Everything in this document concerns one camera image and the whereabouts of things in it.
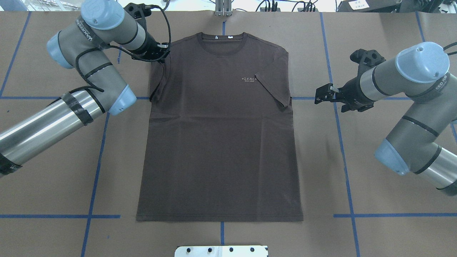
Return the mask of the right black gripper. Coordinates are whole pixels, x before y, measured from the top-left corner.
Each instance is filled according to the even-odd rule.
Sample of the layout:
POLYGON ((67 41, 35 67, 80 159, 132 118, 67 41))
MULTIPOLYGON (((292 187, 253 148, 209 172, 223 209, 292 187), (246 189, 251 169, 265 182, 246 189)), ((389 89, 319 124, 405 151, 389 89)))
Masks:
POLYGON ((324 101, 341 102, 341 112, 364 112, 374 107, 374 101, 367 98, 360 87, 360 78, 349 80, 343 87, 335 88, 333 84, 326 84, 316 89, 314 104, 324 101))

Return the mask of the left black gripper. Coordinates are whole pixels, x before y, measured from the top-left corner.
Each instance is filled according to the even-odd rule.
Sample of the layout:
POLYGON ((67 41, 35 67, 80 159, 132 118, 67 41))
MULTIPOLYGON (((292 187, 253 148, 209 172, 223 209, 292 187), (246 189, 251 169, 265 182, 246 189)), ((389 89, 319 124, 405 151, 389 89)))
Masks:
POLYGON ((162 51, 162 49, 170 49, 170 43, 159 44, 150 34, 145 34, 142 45, 138 49, 132 50, 131 54, 134 60, 155 61, 164 64, 170 51, 162 51))

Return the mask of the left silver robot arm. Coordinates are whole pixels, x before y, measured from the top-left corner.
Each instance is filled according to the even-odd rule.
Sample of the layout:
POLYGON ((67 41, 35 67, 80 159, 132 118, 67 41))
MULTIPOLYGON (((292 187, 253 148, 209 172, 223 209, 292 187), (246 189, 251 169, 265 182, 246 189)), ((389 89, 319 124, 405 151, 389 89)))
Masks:
POLYGON ((87 0, 75 22, 49 39, 50 57, 63 68, 75 69, 85 84, 1 133, 2 177, 102 114, 118 115, 136 102, 104 51, 119 49, 133 60, 163 62, 170 42, 159 43, 147 31, 146 17, 153 9, 165 13, 158 5, 123 7, 114 0, 87 0))

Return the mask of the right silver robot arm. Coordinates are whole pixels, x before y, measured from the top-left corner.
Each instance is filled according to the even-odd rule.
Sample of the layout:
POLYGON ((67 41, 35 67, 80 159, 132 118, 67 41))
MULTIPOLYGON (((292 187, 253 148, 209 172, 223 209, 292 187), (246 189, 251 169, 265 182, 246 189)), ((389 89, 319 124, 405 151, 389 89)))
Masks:
POLYGON ((413 173, 437 190, 456 197, 456 154, 436 138, 456 123, 456 76, 449 54, 435 42, 422 42, 386 60, 376 50, 350 55, 357 76, 336 89, 328 83, 316 89, 315 104, 341 102, 341 112, 364 112, 376 101, 400 93, 413 104, 375 151, 375 157, 399 175, 413 173))

